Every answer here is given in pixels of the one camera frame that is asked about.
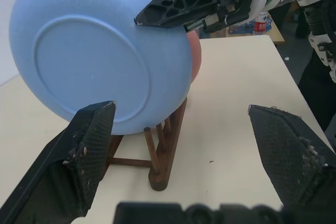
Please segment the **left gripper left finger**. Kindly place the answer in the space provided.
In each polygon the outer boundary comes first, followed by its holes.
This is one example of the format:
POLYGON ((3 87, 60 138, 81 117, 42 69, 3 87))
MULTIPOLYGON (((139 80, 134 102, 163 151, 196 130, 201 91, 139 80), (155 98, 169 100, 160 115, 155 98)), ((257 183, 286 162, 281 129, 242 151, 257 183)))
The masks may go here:
POLYGON ((35 159, 0 208, 0 224, 71 224, 85 217, 109 151, 116 104, 80 109, 35 159))

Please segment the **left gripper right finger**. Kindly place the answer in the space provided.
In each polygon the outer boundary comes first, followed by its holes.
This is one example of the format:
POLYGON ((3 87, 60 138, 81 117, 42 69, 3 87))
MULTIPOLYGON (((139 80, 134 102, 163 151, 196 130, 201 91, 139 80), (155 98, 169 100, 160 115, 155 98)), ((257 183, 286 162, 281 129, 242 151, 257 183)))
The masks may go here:
POLYGON ((261 163, 289 224, 336 224, 336 153, 302 118, 250 105, 261 163))

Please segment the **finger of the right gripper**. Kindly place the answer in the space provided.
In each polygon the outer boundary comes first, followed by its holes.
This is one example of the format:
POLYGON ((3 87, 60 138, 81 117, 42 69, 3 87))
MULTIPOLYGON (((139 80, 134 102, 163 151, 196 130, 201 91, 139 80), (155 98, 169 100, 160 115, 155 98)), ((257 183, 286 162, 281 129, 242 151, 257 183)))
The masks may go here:
POLYGON ((214 14, 221 0, 152 0, 138 13, 135 23, 142 26, 188 27, 214 14))
POLYGON ((220 30, 220 22, 217 15, 209 15, 200 20, 187 22, 184 25, 186 32, 194 31, 197 29, 202 30, 204 33, 213 33, 220 30))

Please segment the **red plate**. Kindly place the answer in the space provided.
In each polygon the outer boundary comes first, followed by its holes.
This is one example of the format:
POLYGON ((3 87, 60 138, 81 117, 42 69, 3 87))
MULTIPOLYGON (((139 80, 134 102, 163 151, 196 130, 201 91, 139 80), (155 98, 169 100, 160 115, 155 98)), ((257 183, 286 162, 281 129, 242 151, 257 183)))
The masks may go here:
POLYGON ((191 31, 187 33, 187 37, 190 42, 191 52, 192 52, 192 82, 196 79, 201 63, 202 63, 202 48, 200 39, 196 31, 191 31))

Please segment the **blue plate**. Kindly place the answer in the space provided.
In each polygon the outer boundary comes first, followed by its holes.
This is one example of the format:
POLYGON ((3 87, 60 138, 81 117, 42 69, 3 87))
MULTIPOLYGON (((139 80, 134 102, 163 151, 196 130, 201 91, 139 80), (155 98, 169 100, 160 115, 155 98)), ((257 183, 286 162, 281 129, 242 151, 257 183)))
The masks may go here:
POLYGON ((150 1, 16 0, 9 42, 22 79, 67 121, 114 101, 114 135, 163 122, 187 96, 192 52, 182 27, 136 25, 150 1))

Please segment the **brown wooden dish rack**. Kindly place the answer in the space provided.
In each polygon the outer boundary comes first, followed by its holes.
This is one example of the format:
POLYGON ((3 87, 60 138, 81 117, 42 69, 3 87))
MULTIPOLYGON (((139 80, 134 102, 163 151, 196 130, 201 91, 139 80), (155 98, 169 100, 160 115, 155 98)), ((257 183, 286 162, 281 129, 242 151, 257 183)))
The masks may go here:
POLYGON ((170 179, 186 105, 187 100, 184 100, 183 103, 164 120, 164 124, 160 123, 156 125, 155 131, 150 127, 144 128, 142 134, 150 154, 149 160, 115 157, 124 136, 111 136, 102 177, 105 176, 110 165, 149 168, 148 179, 151 188, 155 191, 165 190, 170 179))

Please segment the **white bottle with red label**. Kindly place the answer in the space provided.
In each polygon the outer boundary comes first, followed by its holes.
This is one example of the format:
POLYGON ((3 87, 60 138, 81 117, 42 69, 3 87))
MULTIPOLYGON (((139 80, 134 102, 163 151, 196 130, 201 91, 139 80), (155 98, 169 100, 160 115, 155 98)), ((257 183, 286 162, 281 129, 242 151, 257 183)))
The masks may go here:
POLYGON ((260 13, 254 19, 254 35, 263 35, 271 29, 272 19, 268 12, 260 13))

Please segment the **light wooden background table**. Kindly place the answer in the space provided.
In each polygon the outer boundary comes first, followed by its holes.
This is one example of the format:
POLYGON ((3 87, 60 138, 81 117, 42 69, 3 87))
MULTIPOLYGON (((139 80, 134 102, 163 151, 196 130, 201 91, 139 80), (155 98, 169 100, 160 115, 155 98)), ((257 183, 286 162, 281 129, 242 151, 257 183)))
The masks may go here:
MULTIPOLYGON (((251 34, 230 34, 228 28, 226 28, 226 31, 225 31, 225 37, 242 37, 242 36, 253 36, 253 35, 254 35, 253 33, 251 34)), ((285 43, 285 39, 283 38, 280 30, 278 29, 278 27, 276 26, 274 22, 271 23, 271 29, 267 31, 264 35, 268 35, 275 45, 285 43)))

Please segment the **silver and black robot torso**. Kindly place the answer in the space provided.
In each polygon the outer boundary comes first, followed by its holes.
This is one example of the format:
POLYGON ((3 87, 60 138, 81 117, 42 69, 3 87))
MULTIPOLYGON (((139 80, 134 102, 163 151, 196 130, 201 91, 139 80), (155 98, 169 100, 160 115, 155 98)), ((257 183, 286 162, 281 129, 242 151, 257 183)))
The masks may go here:
POLYGON ((318 1, 302 9, 313 51, 298 87, 325 131, 336 115, 336 0, 318 1))

